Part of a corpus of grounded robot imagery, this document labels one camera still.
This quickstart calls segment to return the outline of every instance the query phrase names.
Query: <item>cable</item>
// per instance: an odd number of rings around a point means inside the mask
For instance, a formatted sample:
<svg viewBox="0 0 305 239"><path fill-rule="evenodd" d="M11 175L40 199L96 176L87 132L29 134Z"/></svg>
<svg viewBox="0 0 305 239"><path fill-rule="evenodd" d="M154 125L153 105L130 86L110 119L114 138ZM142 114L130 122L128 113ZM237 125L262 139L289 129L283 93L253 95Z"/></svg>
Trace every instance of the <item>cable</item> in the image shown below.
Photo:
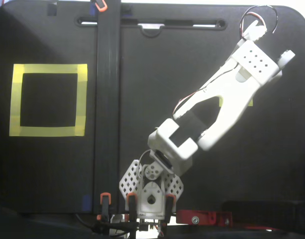
<svg viewBox="0 0 305 239"><path fill-rule="evenodd" d="M140 162L141 162L142 157L143 157L147 152L150 152L150 149L144 151L143 154L142 154L142 155L140 156L140 158L139 158L138 167L137 167L137 174L138 174L139 178L141 178L141 175L140 175L140 173L139 173Z"/></svg>
<svg viewBox="0 0 305 239"><path fill-rule="evenodd" d="M272 33L275 32L275 30L276 30L276 28L277 28L277 25L278 25L278 13L277 13L276 9L273 8L273 7L270 6L270 5L256 5L256 6L250 7L248 10L246 10L246 12L245 12L245 13L243 14L243 16L241 17L240 24L239 24L240 39L246 40L246 39L244 38L244 36L242 35L242 22L243 22L243 20L244 20L244 17L248 14L248 12L249 12L251 9L253 9L253 8L255 8L255 7L261 7L261 6L269 7L269 8L271 8L271 9L275 12L275 15L276 15L276 23L275 23L274 29L271 31Z"/></svg>
<svg viewBox="0 0 305 239"><path fill-rule="evenodd" d="M89 225L88 223L86 223L85 221L83 221L81 219L81 217L78 214L75 214L75 217L78 219L78 221L83 224L86 228L92 229L93 227L91 225Z"/></svg>
<svg viewBox="0 0 305 239"><path fill-rule="evenodd" d="M217 78L219 78L219 77L221 77L222 75L224 75L224 74L226 74L226 73L228 73L228 72L234 70L237 66L238 66L238 63L236 63L236 66L235 66L233 69L230 69L230 70L228 70L228 71L225 71L225 72L219 74L217 77L215 77L215 78L214 78L213 80L211 80L209 83L207 83L207 85L204 86L203 88L200 88L200 89L198 89L197 91L194 91L192 94L190 94L190 95L188 95L188 96L186 96L186 97L180 99L179 102L177 103L177 105L175 106L173 112L172 112L172 118L173 118L173 115L175 114L175 112L177 111L177 108L179 107L179 105L182 104L183 101L187 101L187 100L188 100L189 98L191 98L196 92L199 92L199 91L204 90L209 84L211 84L211 83L212 83L213 81L215 81Z"/></svg>
<svg viewBox="0 0 305 239"><path fill-rule="evenodd" d="M126 235L126 234L128 234L128 233L129 233L129 232L123 232L123 233L119 233L119 234L112 235L112 236L110 236L110 237L111 237L111 238L117 238L117 237Z"/></svg>
<svg viewBox="0 0 305 239"><path fill-rule="evenodd" d="M163 232L161 230L160 230L159 234L160 234L161 237L164 237L164 234L163 234Z"/></svg>
<svg viewBox="0 0 305 239"><path fill-rule="evenodd" d="M248 12L245 16L248 16L248 15L252 15L252 16L256 17L257 19L259 19L261 21L261 23L263 24L263 26L266 28L266 23L265 23L264 19L261 17L261 15L255 13L255 12L252 12L252 11ZM242 34L243 37L244 37L244 32L243 32L244 19L245 19L245 17L242 20L242 26L241 26L241 32L242 32L241 34Z"/></svg>

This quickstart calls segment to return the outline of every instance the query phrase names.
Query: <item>yellow tape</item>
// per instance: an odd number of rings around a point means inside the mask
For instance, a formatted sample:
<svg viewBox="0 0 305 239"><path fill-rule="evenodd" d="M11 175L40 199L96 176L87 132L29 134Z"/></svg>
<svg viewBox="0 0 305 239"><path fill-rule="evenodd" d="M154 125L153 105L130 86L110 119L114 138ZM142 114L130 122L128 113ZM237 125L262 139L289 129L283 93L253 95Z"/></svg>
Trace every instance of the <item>yellow tape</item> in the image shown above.
<svg viewBox="0 0 305 239"><path fill-rule="evenodd" d="M76 74L78 64L25 64L24 73Z"/></svg>
<svg viewBox="0 0 305 239"><path fill-rule="evenodd" d="M75 126L69 127L26 127L20 126L22 82L24 73L77 73L77 99ZM84 136L87 101L87 64L14 64L9 136L62 137Z"/></svg>
<svg viewBox="0 0 305 239"><path fill-rule="evenodd" d="M223 105L223 98L219 97L219 106L222 107ZM253 106L253 99L251 99L250 103L248 103L248 106Z"/></svg>

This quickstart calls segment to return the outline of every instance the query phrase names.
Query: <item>red mount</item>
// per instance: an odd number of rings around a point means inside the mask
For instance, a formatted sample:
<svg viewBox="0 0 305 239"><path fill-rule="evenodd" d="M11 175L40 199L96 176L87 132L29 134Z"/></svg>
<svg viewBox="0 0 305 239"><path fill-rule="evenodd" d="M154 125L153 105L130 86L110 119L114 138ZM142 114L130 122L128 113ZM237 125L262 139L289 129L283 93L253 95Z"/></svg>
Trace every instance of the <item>red mount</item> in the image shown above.
<svg viewBox="0 0 305 239"><path fill-rule="evenodd" d="M179 224L219 226L219 227L233 226L233 219L231 212L179 210L177 211L176 216L177 216L177 223Z"/></svg>

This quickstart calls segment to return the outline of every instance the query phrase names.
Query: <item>screw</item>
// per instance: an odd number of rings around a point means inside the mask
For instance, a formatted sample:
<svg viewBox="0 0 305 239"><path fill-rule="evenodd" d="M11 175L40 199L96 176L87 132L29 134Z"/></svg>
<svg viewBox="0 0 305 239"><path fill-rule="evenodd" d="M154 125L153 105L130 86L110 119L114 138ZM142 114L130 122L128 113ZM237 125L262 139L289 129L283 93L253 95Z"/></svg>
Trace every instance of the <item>screw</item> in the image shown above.
<svg viewBox="0 0 305 239"><path fill-rule="evenodd" d="M199 221L200 221L200 220L199 220L198 217L196 217L196 216L192 217L192 223L193 223L193 224L198 224Z"/></svg>

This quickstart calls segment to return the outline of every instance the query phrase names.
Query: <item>robotic arm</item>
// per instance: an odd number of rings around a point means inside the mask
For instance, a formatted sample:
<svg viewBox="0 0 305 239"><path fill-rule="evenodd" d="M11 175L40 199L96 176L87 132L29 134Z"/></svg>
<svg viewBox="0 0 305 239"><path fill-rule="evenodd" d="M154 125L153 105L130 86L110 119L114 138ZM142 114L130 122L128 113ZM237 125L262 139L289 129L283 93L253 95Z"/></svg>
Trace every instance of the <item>robotic arm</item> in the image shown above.
<svg viewBox="0 0 305 239"><path fill-rule="evenodd" d="M192 155L198 147L211 149L238 121L249 102L263 85L282 75L284 66L295 56L287 50L273 56L264 46L271 43L271 32L265 25L254 21L242 35L225 64L199 90L181 99L173 111L148 137L149 153L154 162L141 165L134 160L119 189L129 210L128 197L137 198L137 216L145 219L166 220L170 210L176 211L176 202L184 186L179 176L192 166ZM216 121L205 125L191 109L202 101L220 97L223 102ZM173 198L172 208L167 208L167 197Z"/></svg>

